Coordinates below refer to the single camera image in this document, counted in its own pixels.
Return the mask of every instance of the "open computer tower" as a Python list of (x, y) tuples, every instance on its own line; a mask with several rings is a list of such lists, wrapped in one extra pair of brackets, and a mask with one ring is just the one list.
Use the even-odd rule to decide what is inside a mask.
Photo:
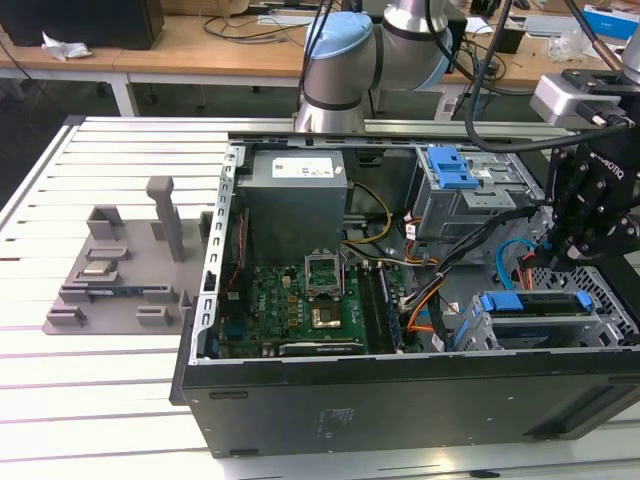
[(232, 136), (175, 380), (212, 454), (574, 439), (635, 403), (640, 280), (530, 263), (547, 173), (465, 139)]

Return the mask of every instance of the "black computer chassis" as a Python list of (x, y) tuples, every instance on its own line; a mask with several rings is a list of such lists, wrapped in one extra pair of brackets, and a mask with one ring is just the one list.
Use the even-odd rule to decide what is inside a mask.
[[(548, 161), (520, 158), (544, 185)], [(634, 269), (623, 257), (597, 267), (638, 321)], [(218, 458), (577, 439), (640, 400), (640, 352), (626, 348), (191, 366), (192, 326), (171, 400)]]

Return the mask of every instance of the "power supply label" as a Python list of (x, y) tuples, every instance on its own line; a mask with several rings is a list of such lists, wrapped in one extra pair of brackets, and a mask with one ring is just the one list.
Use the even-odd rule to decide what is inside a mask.
[(273, 178), (333, 178), (330, 158), (274, 158)]

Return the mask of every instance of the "desk leg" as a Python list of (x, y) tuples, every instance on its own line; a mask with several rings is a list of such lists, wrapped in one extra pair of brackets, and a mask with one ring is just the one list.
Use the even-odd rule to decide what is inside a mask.
[(24, 91), (20, 85), (22, 80), (17, 78), (8, 78), (0, 80), (2, 89), (16, 102), (22, 102), (25, 99)]
[(113, 96), (116, 97), (118, 110), (122, 117), (139, 117), (138, 104), (133, 94), (133, 85), (131, 85), (126, 75), (119, 76), (117, 79), (111, 80), (111, 88)]
[(467, 87), (466, 85), (453, 84), (444, 84), (440, 87), (442, 88), (442, 95), (440, 96), (438, 108), (436, 109), (436, 114), (433, 119), (438, 121), (451, 120), (460, 95), (464, 93)]

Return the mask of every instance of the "metal table slat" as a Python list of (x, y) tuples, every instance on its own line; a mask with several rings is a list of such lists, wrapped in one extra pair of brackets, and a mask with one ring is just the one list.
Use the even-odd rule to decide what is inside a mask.
[[(456, 122), (383, 121), (370, 122), (368, 128), (381, 134), (426, 128), (442, 135), (462, 132)], [(131, 202), (144, 202), (149, 175), (173, 175), (180, 215), (198, 218), (215, 202), (224, 143), (194, 139), (228, 131), (289, 129), (288, 120), (88, 118), (71, 129), (74, 133), (63, 139), (61, 148), (43, 158), (0, 217), (5, 225), (0, 258), (22, 257), (0, 262), (0, 478), (111, 480), (139, 475), (173, 480), (205, 474), (211, 479), (319, 480), (432, 478), (442, 472), (451, 472), (448, 478), (468, 478), (468, 470), (482, 468), (521, 480), (637, 478), (640, 407), (576, 442), (216, 461), (188, 410), (166, 400), (177, 336), (42, 334), (48, 299), (55, 296), (87, 233), (89, 202), (113, 200), (125, 219), (152, 218), (150, 202)], [(124, 133), (119, 139), (118, 132)], [(145, 133), (149, 141), (127, 141), (135, 132)], [(484, 124), (480, 132), (538, 139), (561, 133), (543, 125), (499, 123)], [(149, 145), (157, 134), (186, 142)], [(67, 197), (81, 197), (83, 204)]]

